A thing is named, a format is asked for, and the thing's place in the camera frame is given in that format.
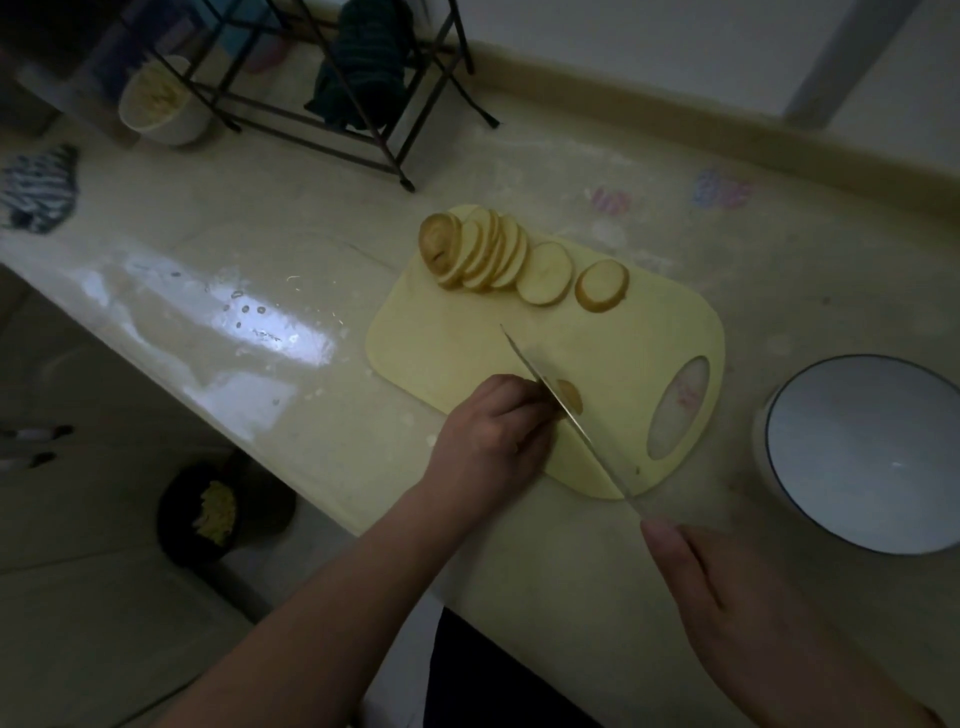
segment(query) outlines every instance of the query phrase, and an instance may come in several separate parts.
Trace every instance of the forearm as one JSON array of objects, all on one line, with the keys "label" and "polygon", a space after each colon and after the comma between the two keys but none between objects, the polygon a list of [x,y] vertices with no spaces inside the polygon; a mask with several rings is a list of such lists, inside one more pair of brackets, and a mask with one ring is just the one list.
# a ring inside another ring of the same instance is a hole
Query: forearm
[{"label": "forearm", "polygon": [[469,524],[422,484],[322,567],[160,726],[343,726]]}]

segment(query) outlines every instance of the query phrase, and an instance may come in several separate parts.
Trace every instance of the cutting board handle hole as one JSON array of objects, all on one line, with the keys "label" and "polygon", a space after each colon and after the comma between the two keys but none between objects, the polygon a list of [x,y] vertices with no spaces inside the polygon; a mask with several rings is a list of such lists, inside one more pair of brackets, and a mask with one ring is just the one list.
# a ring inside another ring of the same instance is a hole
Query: cutting board handle hole
[{"label": "cutting board handle hole", "polygon": [[647,434],[647,454],[661,460],[673,452],[690,430],[704,404],[710,384],[710,365],[705,356],[684,364],[663,391]]}]

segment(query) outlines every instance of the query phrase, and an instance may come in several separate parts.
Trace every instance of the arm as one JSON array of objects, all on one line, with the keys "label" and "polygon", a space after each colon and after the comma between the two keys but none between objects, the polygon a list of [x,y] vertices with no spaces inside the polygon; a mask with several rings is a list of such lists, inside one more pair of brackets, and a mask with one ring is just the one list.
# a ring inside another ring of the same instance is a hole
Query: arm
[{"label": "arm", "polygon": [[758,725],[943,725],[750,549],[707,528],[641,529],[693,651]]},{"label": "arm", "polygon": [[214,666],[157,728],[343,726],[468,533],[540,471],[555,406],[493,376],[447,418],[422,480]]}]

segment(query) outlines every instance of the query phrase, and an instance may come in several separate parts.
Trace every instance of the fingernail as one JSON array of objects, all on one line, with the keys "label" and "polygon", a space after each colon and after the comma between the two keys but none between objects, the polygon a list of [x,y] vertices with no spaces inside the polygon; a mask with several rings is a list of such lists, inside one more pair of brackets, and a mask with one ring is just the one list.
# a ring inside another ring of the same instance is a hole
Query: fingernail
[{"label": "fingernail", "polygon": [[665,546],[676,543],[678,539],[682,541],[684,538],[680,529],[668,519],[643,519],[640,522],[640,531],[648,546]]}]

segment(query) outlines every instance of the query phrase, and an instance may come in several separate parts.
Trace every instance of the dark green cloth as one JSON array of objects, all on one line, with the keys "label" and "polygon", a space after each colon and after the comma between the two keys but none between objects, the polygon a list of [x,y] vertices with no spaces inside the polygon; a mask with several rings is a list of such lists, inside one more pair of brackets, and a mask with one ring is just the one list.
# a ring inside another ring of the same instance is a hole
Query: dark green cloth
[{"label": "dark green cloth", "polygon": [[[330,50],[377,129],[396,121],[403,111],[411,23],[402,0],[349,0],[340,10],[340,32]],[[333,126],[367,128],[329,60],[321,64],[313,99],[304,108]]]}]

